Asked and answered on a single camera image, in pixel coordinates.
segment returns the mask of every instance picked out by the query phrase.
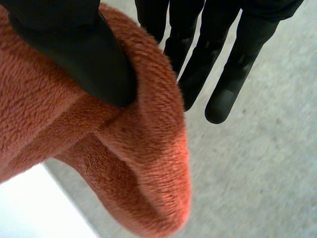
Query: fuzzy texture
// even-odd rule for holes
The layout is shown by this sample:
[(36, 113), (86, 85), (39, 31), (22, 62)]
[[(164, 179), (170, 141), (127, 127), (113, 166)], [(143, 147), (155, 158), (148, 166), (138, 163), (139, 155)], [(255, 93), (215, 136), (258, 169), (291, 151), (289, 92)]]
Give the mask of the fuzzy texture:
[(125, 228), (168, 237), (190, 207), (181, 96), (154, 39), (113, 8), (100, 10), (137, 73), (138, 97), (127, 109), (82, 91), (14, 34), (0, 6), (0, 183), (54, 157)]

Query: gray carpet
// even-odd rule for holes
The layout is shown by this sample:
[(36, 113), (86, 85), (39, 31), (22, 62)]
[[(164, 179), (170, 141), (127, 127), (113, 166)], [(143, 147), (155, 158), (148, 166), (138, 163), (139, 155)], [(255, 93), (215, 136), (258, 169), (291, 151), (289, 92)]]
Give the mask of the gray carpet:
[[(136, 19), (134, 0), (105, 2)], [(175, 238), (317, 238), (316, 12), (317, 1), (305, 0), (279, 25), (228, 120), (212, 125), (204, 110), (237, 21), (232, 26), (208, 83), (186, 114), (192, 210)], [(134, 237), (71, 168), (55, 160), (47, 165), (100, 237)]]

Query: orange plush fabric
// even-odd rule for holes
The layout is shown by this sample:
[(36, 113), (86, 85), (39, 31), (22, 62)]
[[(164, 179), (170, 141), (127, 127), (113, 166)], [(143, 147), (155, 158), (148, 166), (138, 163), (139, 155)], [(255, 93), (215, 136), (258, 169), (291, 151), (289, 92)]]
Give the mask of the orange plush fabric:
[(101, 12), (137, 73), (138, 98), (127, 109), (83, 92), (14, 34), (0, 7), (0, 182), (54, 157), (125, 228), (168, 237), (190, 206), (181, 96), (154, 39), (113, 8)]

